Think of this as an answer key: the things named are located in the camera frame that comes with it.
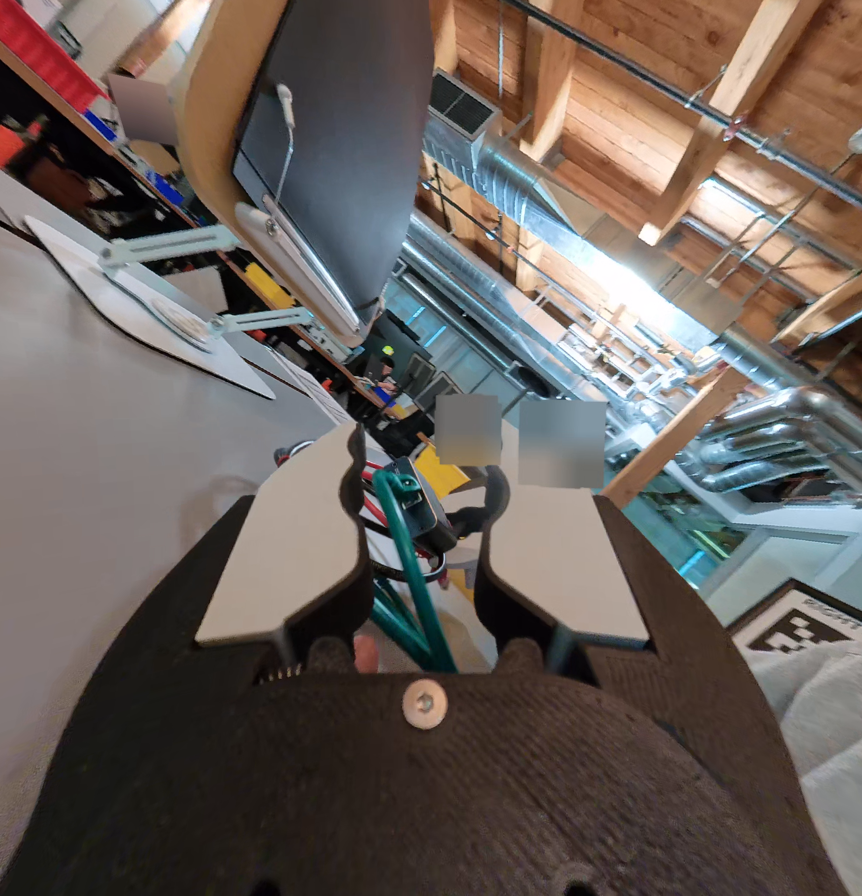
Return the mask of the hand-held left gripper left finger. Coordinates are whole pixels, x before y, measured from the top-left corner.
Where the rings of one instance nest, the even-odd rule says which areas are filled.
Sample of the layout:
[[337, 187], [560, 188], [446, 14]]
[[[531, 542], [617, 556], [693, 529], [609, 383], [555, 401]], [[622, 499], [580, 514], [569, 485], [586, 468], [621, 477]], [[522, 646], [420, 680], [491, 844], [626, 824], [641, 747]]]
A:
[[280, 464], [259, 487], [195, 640], [270, 644], [305, 662], [326, 636], [352, 646], [368, 620], [373, 577], [363, 508], [365, 435], [337, 426]]

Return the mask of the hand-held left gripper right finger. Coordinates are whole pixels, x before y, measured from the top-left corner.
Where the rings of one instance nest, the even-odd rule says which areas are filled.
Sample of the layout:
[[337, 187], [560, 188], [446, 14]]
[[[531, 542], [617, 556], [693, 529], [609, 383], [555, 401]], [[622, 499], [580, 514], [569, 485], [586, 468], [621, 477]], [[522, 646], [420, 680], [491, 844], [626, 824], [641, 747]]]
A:
[[643, 651], [649, 629], [588, 488], [519, 482], [519, 432], [502, 425], [487, 468], [474, 586], [478, 618], [499, 653], [529, 639], [563, 666], [574, 648]]

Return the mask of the black ethernet adapter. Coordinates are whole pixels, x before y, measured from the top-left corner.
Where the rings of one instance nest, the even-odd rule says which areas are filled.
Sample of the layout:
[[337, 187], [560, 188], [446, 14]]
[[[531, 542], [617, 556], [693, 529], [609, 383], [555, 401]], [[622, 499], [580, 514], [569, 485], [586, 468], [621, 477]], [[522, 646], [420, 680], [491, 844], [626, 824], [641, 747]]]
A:
[[384, 467], [398, 477], [393, 493], [403, 511], [413, 543], [426, 552], [447, 554], [456, 547], [455, 535], [439, 499], [409, 458], [398, 458]]

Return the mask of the yellow plastic bin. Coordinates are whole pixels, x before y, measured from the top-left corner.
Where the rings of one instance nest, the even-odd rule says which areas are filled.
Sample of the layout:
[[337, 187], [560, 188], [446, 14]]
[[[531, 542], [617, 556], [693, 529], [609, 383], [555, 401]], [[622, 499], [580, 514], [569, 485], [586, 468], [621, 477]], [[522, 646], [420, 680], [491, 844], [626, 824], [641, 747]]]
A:
[[[447, 513], [468, 506], [463, 494], [451, 497], [457, 487], [469, 484], [468, 475], [454, 465], [442, 464], [431, 443], [424, 444], [415, 460], [417, 470], [425, 476]], [[474, 602], [474, 586], [480, 555], [481, 533], [473, 533], [460, 539], [457, 547], [448, 554], [448, 580], [462, 595]]]

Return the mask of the grey desk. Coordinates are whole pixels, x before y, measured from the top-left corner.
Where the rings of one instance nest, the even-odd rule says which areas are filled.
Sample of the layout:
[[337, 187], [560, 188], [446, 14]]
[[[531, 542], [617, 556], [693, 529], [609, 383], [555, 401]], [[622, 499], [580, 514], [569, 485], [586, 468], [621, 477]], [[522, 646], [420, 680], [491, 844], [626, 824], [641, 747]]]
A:
[[195, 630], [309, 399], [264, 399], [125, 336], [0, 231], [0, 894], [494, 894], [487, 833], [320, 808], [302, 830], [281, 698], [317, 676]]

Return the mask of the printed paper sheet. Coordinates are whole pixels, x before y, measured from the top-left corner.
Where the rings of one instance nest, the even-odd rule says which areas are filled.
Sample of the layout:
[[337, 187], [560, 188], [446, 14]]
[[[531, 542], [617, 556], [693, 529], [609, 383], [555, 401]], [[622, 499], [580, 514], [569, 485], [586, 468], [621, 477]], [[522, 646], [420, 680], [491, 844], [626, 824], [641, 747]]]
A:
[[276, 375], [292, 388], [295, 388], [309, 397], [330, 420], [336, 425], [352, 423], [354, 419], [342, 408], [329, 392], [310, 374], [296, 364], [293, 364], [282, 354], [274, 349], [266, 349], [268, 354], [268, 372]]

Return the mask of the silver insulated pipes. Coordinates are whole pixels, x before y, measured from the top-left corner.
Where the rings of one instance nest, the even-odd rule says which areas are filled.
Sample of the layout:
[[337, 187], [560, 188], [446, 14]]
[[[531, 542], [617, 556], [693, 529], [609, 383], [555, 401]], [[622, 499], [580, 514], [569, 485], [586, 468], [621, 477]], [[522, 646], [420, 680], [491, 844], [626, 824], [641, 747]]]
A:
[[799, 386], [728, 410], [674, 457], [714, 494], [829, 472], [862, 495], [862, 415], [820, 386]]

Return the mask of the black framed marker sign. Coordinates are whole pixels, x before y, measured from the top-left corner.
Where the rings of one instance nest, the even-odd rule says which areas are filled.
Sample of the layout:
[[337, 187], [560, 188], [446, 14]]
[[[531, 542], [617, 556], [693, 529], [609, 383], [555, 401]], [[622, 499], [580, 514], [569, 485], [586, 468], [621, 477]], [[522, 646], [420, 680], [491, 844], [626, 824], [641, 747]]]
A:
[[789, 579], [727, 625], [739, 649], [792, 654], [825, 644], [862, 644], [862, 610]]

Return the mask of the red plastic bin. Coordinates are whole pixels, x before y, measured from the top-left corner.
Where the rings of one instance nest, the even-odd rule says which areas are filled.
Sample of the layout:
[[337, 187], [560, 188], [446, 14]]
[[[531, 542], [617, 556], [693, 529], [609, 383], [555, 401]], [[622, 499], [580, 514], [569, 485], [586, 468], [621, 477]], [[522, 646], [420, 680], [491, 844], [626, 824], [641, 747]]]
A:
[[97, 98], [110, 99], [15, 1], [0, 1], [0, 43], [79, 113]]

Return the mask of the wooden post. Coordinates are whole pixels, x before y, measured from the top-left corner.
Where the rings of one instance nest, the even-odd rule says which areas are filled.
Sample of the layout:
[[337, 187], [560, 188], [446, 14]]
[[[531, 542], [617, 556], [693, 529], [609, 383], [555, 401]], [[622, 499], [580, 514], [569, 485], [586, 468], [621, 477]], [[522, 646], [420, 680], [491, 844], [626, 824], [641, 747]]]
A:
[[625, 508], [710, 420], [728, 408], [748, 383], [746, 375], [724, 365], [715, 379], [700, 390], [653, 441], [604, 486], [600, 496], [618, 509]]

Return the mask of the black tablet with wooden frame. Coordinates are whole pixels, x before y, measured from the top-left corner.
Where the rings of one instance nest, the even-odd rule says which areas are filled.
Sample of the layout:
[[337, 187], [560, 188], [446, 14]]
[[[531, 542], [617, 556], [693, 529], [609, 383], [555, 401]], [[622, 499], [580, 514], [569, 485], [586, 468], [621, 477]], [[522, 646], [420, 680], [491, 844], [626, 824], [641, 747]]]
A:
[[217, 1], [175, 92], [197, 197], [350, 348], [407, 235], [434, 58], [428, 2]]

